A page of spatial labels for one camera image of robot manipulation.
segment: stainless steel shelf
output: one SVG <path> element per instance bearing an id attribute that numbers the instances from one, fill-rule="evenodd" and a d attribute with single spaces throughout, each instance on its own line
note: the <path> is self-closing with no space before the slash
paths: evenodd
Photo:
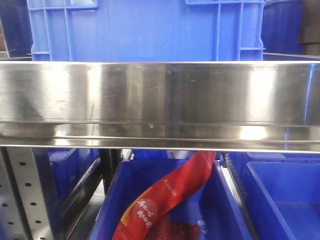
<path id="1" fill-rule="evenodd" d="M 320 63 L 0 62 L 2 146 L 320 152 Z"/>

